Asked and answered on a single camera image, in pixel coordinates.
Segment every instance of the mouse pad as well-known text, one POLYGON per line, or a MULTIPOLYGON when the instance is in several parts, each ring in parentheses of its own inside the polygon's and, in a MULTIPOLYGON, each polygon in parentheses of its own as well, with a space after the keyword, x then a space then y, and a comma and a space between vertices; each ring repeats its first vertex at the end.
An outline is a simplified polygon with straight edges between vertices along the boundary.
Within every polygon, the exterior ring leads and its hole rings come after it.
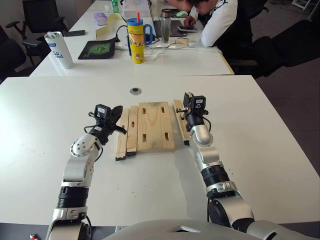
POLYGON ((78 59, 109 59, 115 55, 115 42, 115 38, 104 41, 88 41, 78 59))

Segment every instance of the yellow cartoon cup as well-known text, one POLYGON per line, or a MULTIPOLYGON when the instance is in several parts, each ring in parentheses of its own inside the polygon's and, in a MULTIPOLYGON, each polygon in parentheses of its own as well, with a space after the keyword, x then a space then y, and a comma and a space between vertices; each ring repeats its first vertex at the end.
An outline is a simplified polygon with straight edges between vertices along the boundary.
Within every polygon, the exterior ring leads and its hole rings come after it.
POLYGON ((128 35, 133 62, 135 64, 141 64, 145 61, 145 44, 152 44, 152 37, 150 37, 149 42, 146 42, 146 28, 149 28, 150 35, 152 36, 152 26, 150 24, 144 25, 144 21, 139 18, 130 18, 126 23, 128 25, 128 35))

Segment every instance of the blue cup handle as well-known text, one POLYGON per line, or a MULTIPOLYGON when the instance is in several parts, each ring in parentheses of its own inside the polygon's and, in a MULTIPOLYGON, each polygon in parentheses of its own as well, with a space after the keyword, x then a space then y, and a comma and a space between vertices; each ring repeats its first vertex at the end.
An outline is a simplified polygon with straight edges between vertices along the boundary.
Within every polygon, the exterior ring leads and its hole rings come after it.
POLYGON ((145 45, 150 45, 152 44, 152 39, 153 39, 153 31, 152 31, 152 26, 150 24, 145 24, 143 26, 143 32, 144 32, 144 44, 145 45), (150 39, 149 39, 149 42, 147 42, 147 38, 146 38, 146 28, 149 28, 150 29, 150 39))

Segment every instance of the white shirt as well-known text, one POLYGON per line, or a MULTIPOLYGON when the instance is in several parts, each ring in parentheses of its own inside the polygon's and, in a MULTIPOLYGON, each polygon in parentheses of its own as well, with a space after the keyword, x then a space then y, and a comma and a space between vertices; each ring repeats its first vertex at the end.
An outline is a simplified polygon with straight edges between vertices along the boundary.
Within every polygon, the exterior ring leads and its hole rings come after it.
MULTIPOLYGON (((212 17, 201 33, 201 42, 205 47, 211 47, 237 18, 238 0, 220 0, 215 5, 212 17)), ((198 20, 197 9, 193 6, 190 16, 198 20)))

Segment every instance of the purple box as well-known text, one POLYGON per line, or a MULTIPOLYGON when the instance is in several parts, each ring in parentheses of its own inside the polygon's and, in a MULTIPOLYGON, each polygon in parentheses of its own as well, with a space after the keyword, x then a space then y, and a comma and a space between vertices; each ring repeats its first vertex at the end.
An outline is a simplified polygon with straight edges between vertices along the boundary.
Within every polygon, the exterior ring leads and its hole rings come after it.
POLYGON ((107 25, 108 17, 104 13, 102 12, 95 13, 93 16, 94 16, 95 23, 98 26, 107 25))

